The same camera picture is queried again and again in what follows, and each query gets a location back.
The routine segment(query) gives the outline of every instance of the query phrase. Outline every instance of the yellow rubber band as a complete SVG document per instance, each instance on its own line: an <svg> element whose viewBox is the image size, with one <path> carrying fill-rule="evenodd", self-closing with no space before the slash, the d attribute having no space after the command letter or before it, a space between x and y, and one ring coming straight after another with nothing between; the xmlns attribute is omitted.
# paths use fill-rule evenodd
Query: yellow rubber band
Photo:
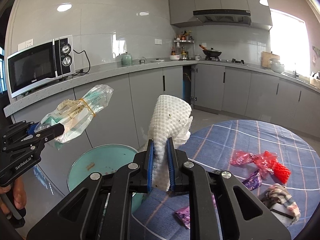
<svg viewBox="0 0 320 240"><path fill-rule="evenodd" d="M87 104L87 102L86 101L84 101L84 99L83 98L80 98L79 100L81 100L81 101L83 101L84 103L85 103L85 105L90 109L90 111L93 113L93 117L95 117L96 116L96 114L94 113L94 111L92 111L92 109L90 108L90 106Z"/></svg>

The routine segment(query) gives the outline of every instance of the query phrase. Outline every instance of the silver bolt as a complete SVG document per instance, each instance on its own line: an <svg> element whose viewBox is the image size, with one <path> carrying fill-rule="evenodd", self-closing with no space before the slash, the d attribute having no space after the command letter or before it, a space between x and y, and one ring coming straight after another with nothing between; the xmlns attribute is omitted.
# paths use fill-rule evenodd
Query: silver bolt
<svg viewBox="0 0 320 240"><path fill-rule="evenodd" d="M135 170L136 168L138 168L139 167L139 165L137 164L137 163L130 163L129 165L128 165L128 168L130 169L130 170Z"/></svg>
<svg viewBox="0 0 320 240"><path fill-rule="evenodd" d="M183 165L187 168L192 168L193 166L195 166L193 162L185 162Z"/></svg>
<svg viewBox="0 0 320 240"><path fill-rule="evenodd" d="M229 171L223 171L221 173L221 176L224 177L225 179L230 179L231 178L231 173Z"/></svg>
<svg viewBox="0 0 320 240"><path fill-rule="evenodd" d="M97 180L97 179L99 179L100 178L100 174L99 173L92 173L91 175L90 175L90 179L92 179L92 180Z"/></svg>

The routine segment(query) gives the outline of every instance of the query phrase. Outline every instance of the striped fabric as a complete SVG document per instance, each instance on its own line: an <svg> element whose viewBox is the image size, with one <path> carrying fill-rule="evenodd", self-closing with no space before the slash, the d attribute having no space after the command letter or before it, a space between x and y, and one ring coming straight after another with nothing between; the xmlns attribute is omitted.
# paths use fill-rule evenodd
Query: striped fabric
<svg viewBox="0 0 320 240"><path fill-rule="evenodd" d="M231 166L229 161L234 150L277 153L278 161L292 172L286 186L301 212L300 220L288 228L292 239L303 229L320 201L319 156L304 140L280 126L251 120L221 122L195 132L180 149L207 171L229 170L240 180L257 168L255 164L243 168ZM261 195L274 183L280 181L268 176L262 186L252 192ZM189 239L189 229L173 214L188 206L188 201L188 195L172 196L154 189L132 215L131 239Z"/></svg>

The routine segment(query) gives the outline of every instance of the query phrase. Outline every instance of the tablecloth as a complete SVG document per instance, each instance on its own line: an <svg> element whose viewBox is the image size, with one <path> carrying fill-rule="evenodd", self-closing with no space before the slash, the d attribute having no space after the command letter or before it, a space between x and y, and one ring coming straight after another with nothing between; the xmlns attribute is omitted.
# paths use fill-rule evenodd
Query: tablecloth
<svg viewBox="0 0 320 240"><path fill-rule="evenodd" d="M229 170L241 181L255 171L256 166L231 166L229 161L234 150L255 154L266 150L277 153L278 161L292 172L286 186L301 212L300 220L288 228L292 239L303 229L320 201L320 158L310 145L283 127L252 120L221 122L193 133L180 150L207 171ZM256 196L263 194L274 183L280 181L271 175L252 192ZM189 239L190 230L173 215L175 210L188 205L188 195L174 196L153 189L132 215L131 238Z"/></svg>

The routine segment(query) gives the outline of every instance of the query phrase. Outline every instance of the gas stove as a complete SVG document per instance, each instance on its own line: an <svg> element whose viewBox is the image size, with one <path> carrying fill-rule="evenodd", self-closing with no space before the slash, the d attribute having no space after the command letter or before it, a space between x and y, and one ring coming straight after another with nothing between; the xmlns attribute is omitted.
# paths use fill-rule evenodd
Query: gas stove
<svg viewBox="0 0 320 240"><path fill-rule="evenodd" d="M231 64L238 64L238 65L244 65L244 66L247 66L245 63L244 63L244 60L236 60L236 59L232 59L232 60L228 60L228 59L220 59L218 57L216 58L212 58L212 57L206 57L205 60L207 61L218 61L218 62L226 62L226 63L231 63Z"/></svg>

